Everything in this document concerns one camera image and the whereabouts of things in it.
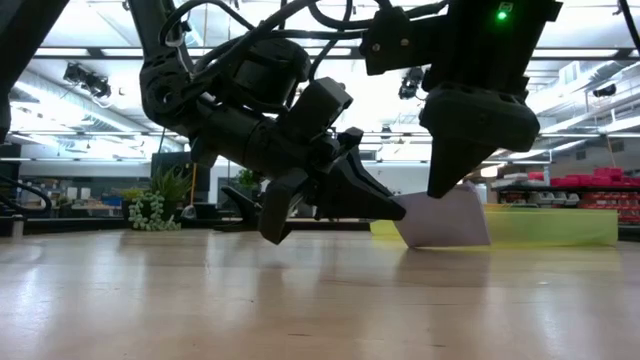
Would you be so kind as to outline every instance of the wooden table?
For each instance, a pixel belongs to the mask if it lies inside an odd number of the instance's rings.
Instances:
[[[640,246],[430,251],[366,232],[0,245],[0,358],[639,358]]]

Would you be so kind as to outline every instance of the yellow block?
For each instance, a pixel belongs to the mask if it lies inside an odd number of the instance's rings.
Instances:
[[[618,240],[615,210],[485,207],[492,247],[611,246]],[[371,224],[375,240],[402,241],[393,221]]]

